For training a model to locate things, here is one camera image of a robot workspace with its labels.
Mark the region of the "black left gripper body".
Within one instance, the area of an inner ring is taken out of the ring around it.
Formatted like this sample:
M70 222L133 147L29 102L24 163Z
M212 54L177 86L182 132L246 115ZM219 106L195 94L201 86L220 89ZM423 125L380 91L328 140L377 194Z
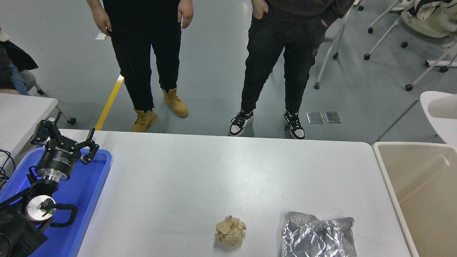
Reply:
M44 176L48 171L59 171L64 176L71 176L76 161L80 158L80 150L76 149L76 145L76 141L67 137L50 139L35 172Z

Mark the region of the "person's left hand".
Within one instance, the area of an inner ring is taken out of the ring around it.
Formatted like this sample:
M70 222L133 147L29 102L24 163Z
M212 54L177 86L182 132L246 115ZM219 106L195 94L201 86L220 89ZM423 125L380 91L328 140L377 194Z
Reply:
M182 29L189 27L193 20L194 8L192 0L180 0L178 5L178 23Z

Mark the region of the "person's right hand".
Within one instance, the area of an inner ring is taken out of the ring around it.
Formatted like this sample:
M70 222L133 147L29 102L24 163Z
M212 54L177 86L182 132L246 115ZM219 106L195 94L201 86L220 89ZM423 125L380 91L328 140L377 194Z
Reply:
M101 33L111 36L112 26L106 11L100 6L91 10L94 22Z
M266 0L251 0L252 15L256 19L261 19L269 11Z

